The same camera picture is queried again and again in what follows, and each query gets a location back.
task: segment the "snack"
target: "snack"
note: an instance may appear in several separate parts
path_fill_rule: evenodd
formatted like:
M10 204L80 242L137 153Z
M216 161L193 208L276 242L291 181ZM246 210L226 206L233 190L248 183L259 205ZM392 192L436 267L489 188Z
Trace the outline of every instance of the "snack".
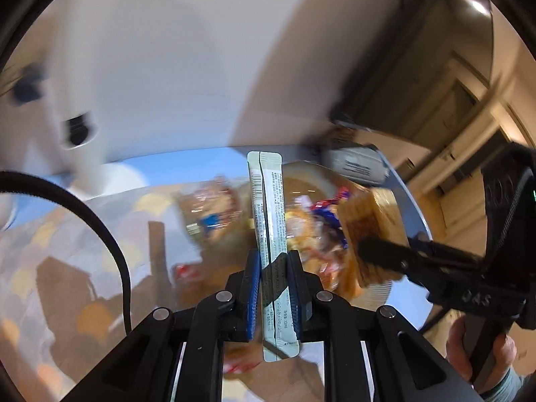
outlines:
M361 288L399 280L402 275L367 264L359 258L358 242L365 237L380 237L400 245L408 245L398 205L389 189L362 189L338 207L342 230L348 240L345 273L339 282L339 294L352 298Z
M205 183L190 195L180 197L188 233L198 242L215 242L241 214L238 197L224 177Z
M307 195L301 195L285 214L288 249L296 249L304 270L317 274L324 289L330 291L338 288L347 248L337 204L348 196L348 189L341 188L335 198L313 204Z

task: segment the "white wall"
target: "white wall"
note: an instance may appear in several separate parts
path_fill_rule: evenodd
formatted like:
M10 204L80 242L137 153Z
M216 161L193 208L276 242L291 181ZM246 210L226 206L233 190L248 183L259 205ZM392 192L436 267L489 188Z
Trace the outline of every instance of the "white wall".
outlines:
M528 133L531 143L536 142L536 61L525 45L521 46L513 80L506 92L517 119Z
M0 77L0 85L11 80L24 66L45 60L56 36L56 20L55 7L50 6L15 49ZM39 175L63 170L60 137L59 123L46 98L24 106L15 104L10 93L0 98L1 169Z
M93 111L109 160L298 143L329 126L342 80L397 2L59 1L53 95L43 103L59 116ZM0 128L0 139L10 128ZM35 136L29 128L23 139ZM58 147L57 137L48 142ZM7 163L63 168L43 156Z

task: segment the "finger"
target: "finger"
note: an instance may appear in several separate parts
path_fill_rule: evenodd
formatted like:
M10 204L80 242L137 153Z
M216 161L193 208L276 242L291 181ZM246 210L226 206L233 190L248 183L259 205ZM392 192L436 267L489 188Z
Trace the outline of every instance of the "finger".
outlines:
M449 331L447 340L447 360L454 367L455 371L463 379L469 381L473 374L473 368L469 358L464 351L463 336L465 334L465 318L460 317L456 320Z
M486 384L480 392L494 388L503 380L508 369L513 364L517 356L516 344L509 335L501 334L493 342L493 355L495 356L495 366L486 380Z

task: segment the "food packaging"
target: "food packaging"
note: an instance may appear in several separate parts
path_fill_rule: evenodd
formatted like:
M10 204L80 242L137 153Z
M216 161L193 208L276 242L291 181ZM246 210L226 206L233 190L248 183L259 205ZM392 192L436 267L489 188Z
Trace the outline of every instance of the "food packaging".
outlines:
M187 231L198 243L216 242L242 214L238 196L224 177L203 183L188 194L178 194Z
M278 153L248 153L253 218L263 274L260 291L266 362L280 361L299 353L285 259L278 258L287 253L281 162Z
M359 240L379 237L409 246L406 231L393 192L389 189L362 188L338 206L342 230L348 241L344 276L339 279L339 294L345 298L356 297L370 284L382 284L399 280L402 275L365 263L359 257Z
M299 252L304 270L317 274L329 291L337 291L342 254L348 247L337 217L337 204L348 197L349 190L344 187L334 198L315 203L302 194L285 213L287 247Z

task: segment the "candy wrapper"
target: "candy wrapper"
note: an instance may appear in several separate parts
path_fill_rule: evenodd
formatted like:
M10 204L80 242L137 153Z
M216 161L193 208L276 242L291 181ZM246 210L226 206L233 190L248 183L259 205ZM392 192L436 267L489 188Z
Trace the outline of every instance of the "candy wrapper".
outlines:
M287 247L296 249L304 270L317 274L326 290L337 291L344 269L347 242L337 217L337 205L347 200L349 190L341 188L337 196L312 203L307 195L287 206Z

